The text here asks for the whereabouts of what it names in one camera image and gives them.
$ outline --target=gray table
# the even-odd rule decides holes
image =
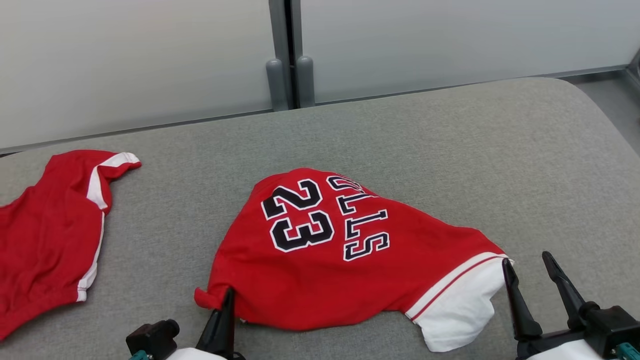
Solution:
[[[0,203],[53,154],[129,151],[143,162],[111,185],[88,300],[51,311],[0,344],[3,359],[125,359],[125,337],[174,318],[193,346],[209,312],[193,302],[252,186],[296,167],[332,170],[454,225],[482,230],[516,260],[546,331],[566,315],[540,253],[585,298],[640,318],[640,158],[574,86],[516,79],[64,143],[0,159]],[[236,350],[262,359],[511,359],[504,290],[471,345],[432,354],[400,313],[287,332],[238,325]]]

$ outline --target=teal connector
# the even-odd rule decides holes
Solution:
[[[129,360],[149,360],[149,358],[144,350],[140,350],[139,352],[133,354],[133,356],[130,357]]]
[[[622,343],[616,347],[616,355],[621,360],[640,360],[640,352],[630,343]]]

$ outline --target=red stripe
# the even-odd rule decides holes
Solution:
[[[502,258],[502,256],[492,256],[490,258],[486,258],[476,264],[474,264],[473,266],[470,266],[468,269],[466,269],[465,271],[463,271],[462,273],[460,273],[458,276],[455,277],[455,279],[453,279],[449,284],[447,284],[447,286],[444,287],[444,289],[440,290],[439,293],[436,294],[436,296],[433,297],[433,299],[431,299],[431,301],[429,301],[423,308],[422,310],[420,310],[420,312],[418,312],[417,315],[415,315],[413,318],[411,318],[411,321],[415,321],[415,319],[417,319],[420,315],[422,315],[422,313],[427,309],[427,307],[429,307],[429,305],[431,305],[446,289],[448,289],[454,282],[456,282],[456,280],[458,280],[462,275],[465,275],[467,272],[469,272],[469,270],[477,267],[480,264],[483,264],[491,259],[495,259],[495,258]]]

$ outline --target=red fabric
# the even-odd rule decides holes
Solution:
[[[84,300],[79,282],[99,251],[102,221],[111,208],[108,184],[140,166],[124,152],[55,155],[36,185],[0,208],[0,340],[45,311]],[[104,209],[88,198],[94,168],[99,186],[93,195],[104,200]]]
[[[378,197],[346,177],[338,181],[344,188],[335,190],[328,178],[336,175],[301,168],[259,182],[216,253],[207,291],[196,289],[196,303],[219,309],[232,286],[236,315],[251,323],[297,331],[351,325],[381,311],[405,313],[465,261],[485,252],[504,253],[478,230],[445,224],[406,204]],[[279,200],[286,213],[267,219],[262,202],[279,186],[309,197],[299,184],[304,179],[317,183],[322,201],[296,209]],[[358,194],[363,197],[348,203],[355,212],[343,215],[338,197]],[[289,235],[295,238],[296,227],[309,223],[310,213],[316,211],[330,217],[331,240],[288,252],[276,248],[271,230],[278,221],[289,218]],[[355,226],[359,236],[346,239],[348,219],[380,211],[387,218]],[[311,233],[319,232],[320,223],[312,226]],[[353,248],[357,253],[364,249],[365,238],[380,233],[388,233],[388,247],[346,261],[346,244],[358,241]]]

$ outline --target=red garment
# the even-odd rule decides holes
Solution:
[[[140,166],[128,152],[55,155],[36,185],[0,208],[0,340],[39,314],[86,300],[111,207],[109,183]]]
[[[255,186],[195,300],[220,308],[231,286],[238,317],[298,331],[402,311],[432,351],[447,351],[493,315],[505,257],[478,230],[301,168]]]

